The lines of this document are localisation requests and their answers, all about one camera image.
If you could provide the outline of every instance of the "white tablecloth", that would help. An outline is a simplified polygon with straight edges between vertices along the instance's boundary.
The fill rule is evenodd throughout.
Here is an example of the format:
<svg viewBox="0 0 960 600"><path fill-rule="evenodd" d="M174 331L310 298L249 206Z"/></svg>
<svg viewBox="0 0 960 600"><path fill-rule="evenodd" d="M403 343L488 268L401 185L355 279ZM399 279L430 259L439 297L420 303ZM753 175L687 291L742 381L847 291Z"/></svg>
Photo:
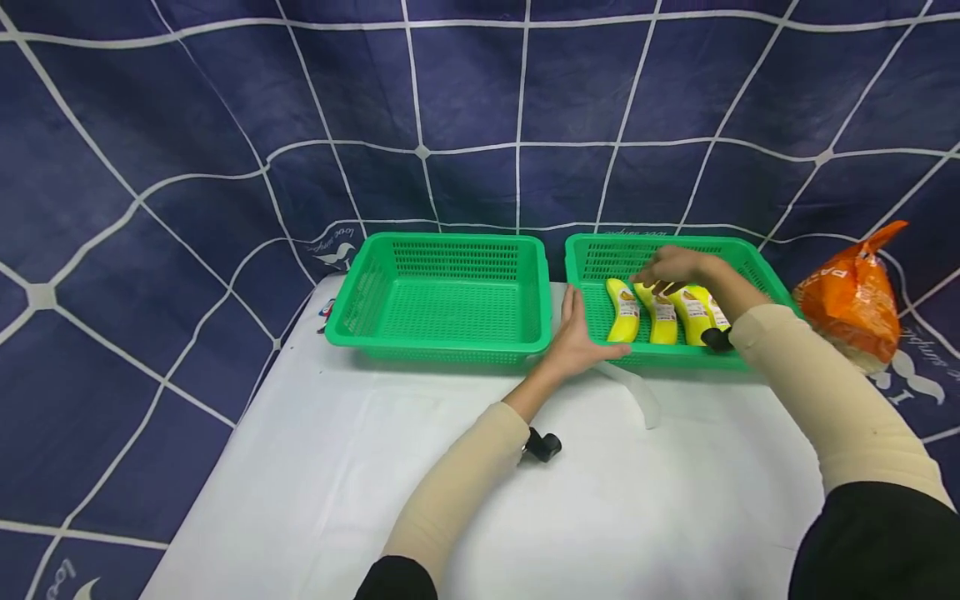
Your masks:
<svg viewBox="0 0 960 600"><path fill-rule="evenodd" d="M317 287L143 598L352 598L423 474L519 381L331 346L342 283ZM755 375L640 373L660 427L597 372L569 382L534 422L564 450L493 493L442 598L786 597L823 499L809 443Z"/></svg>

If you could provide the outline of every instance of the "yellow banana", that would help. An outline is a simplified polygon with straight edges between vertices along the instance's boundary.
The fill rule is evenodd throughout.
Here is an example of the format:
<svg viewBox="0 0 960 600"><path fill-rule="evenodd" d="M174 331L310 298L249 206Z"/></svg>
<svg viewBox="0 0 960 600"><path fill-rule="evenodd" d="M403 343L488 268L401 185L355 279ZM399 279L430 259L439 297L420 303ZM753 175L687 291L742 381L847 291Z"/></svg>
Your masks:
<svg viewBox="0 0 960 600"><path fill-rule="evenodd" d="M721 331L730 326L730 321L723 314L723 311L720 310L720 306L717 305L717 301L713 299L713 296L710 294L707 288L699 285L690 285L688 287L690 292L697 297L697 300L702 302L708 309L712 326L720 329Z"/></svg>
<svg viewBox="0 0 960 600"><path fill-rule="evenodd" d="M640 307L636 305L636 296L619 279L607 279L607 293L616 311L607 341L630 344L640 331Z"/></svg>
<svg viewBox="0 0 960 600"><path fill-rule="evenodd" d="M634 284L636 297L643 302L650 315L650 343L673 345L677 343L677 311L670 300L654 296L653 287Z"/></svg>
<svg viewBox="0 0 960 600"><path fill-rule="evenodd" d="M677 316L684 324L686 344L688 346L706 346L700 336L713 327L707 307L697 300L689 288L683 288L667 296L677 309Z"/></svg>

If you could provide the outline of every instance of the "orange plastic bag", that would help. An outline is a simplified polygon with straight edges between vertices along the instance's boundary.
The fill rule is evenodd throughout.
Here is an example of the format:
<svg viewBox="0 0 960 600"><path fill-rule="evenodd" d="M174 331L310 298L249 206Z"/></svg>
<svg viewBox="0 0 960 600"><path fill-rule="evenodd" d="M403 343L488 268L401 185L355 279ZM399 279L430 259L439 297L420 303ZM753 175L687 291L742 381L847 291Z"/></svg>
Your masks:
<svg viewBox="0 0 960 600"><path fill-rule="evenodd" d="M793 291L810 325L864 373L886 369L900 339L897 303L876 251L906 225L895 221L840 252Z"/></svg>

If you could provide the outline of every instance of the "basket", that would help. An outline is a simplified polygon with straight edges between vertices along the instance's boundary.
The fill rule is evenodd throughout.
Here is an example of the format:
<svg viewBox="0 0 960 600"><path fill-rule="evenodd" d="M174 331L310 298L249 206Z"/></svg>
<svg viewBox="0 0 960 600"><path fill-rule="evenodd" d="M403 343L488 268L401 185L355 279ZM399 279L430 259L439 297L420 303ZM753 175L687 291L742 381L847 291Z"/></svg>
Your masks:
<svg viewBox="0 0 960 600"><path fill-rule="evenodd" d="M373 358L517 364L550 343L542 242L527 235L370 236L326 338Z"/></svg>
<svg viewBox="0 0 960 600"><path fill-rule="evenodd" d="M662 235L611 235L580 233L566 240L566 277L584 294L590 338L606 344L613 325L613 308L607 295L610 277L627 279L647 262L660 246L672 244L716 254L729 262L760 291L780 304L797 311L790 294L760 252L751 244L732 237ZM687 346L684 325L676 346L650 344L651 317L643 302L640 306L640 332L631 344L634 351L614 362L622 366L649 366L680 369L748 369L736 352L717 354L706 347Z"/></svg>

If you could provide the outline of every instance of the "black clip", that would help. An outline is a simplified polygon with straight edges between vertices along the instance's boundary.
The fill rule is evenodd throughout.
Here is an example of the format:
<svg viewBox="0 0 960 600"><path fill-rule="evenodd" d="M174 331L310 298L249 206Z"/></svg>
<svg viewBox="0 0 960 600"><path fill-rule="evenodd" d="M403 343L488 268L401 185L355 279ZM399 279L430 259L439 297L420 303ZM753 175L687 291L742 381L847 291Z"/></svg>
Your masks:
<svg viewBox="0 0 960 600"><path fill-rule="evenodd" d="M727 327L721 331L716 327L711 327L700 334L700 340L718 354L729 352L733 349L733 344L730 343L731 329L732 327Z"/></svg>
<svg viewBox="0 0 960 600"><path fill-rule="evenodd" d="M557 436L548 433L541 437L540 434L537 433L537 430L531 427L530 437L527 439L527 445L523 447L523 453L526 454L530 452L538 461L547 463L557 452L560 452L563 447L560 443L560 438Z"/></svg>

